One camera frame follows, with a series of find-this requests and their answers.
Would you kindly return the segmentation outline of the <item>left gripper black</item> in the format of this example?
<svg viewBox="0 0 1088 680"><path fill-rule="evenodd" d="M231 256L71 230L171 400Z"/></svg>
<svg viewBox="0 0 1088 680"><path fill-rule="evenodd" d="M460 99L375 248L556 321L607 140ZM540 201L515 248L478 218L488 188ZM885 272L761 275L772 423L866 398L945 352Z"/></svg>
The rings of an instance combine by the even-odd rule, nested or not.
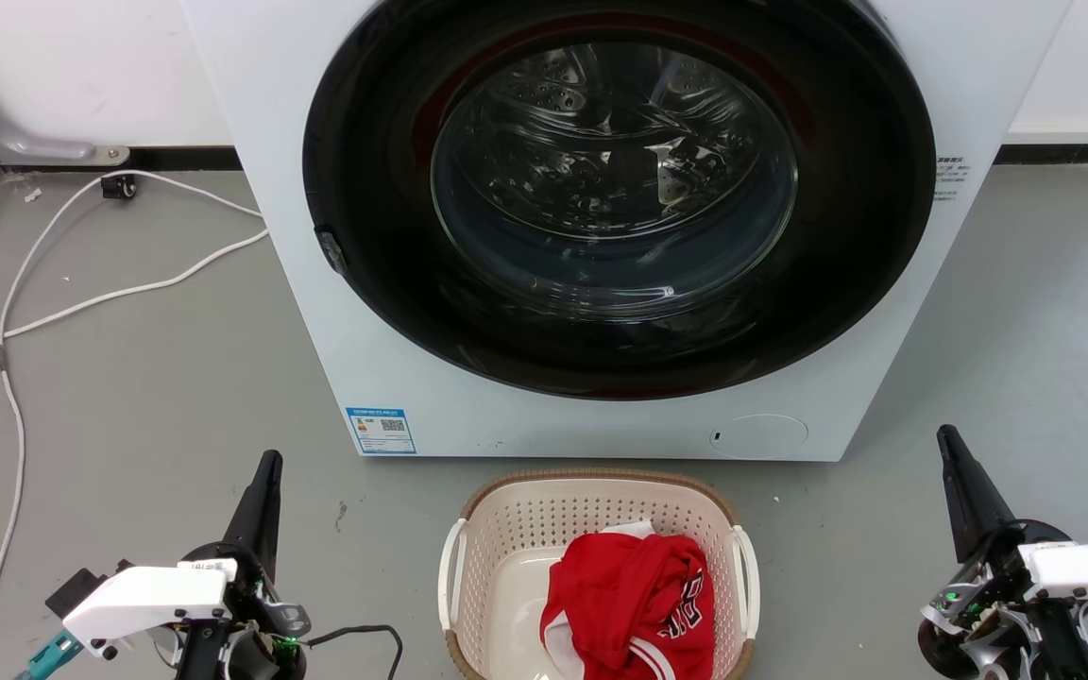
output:
<svg viewBox="0 0 1088 680"><path fill-rule="evenodd" d="M178 615L177 679L302 679L306 654L298 636L310 629L301 605L275 593L283 456L267 450L230 518L223 541L185 555L193 567L236 569L226 577L223 605L207 617Z"/></svg>

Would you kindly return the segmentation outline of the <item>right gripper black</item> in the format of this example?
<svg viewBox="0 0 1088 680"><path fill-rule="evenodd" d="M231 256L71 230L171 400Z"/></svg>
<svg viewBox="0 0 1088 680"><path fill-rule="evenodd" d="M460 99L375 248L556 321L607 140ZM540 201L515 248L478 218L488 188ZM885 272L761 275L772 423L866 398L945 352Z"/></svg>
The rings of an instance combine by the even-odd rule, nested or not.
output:
<svg viewBox="0 0 1088 680"><path fill-rule="evenodd" d="M924 660L945 679L1088 679L1088 545L1015 519L956 426L936 440L961 568L923 608Z"/></svg>

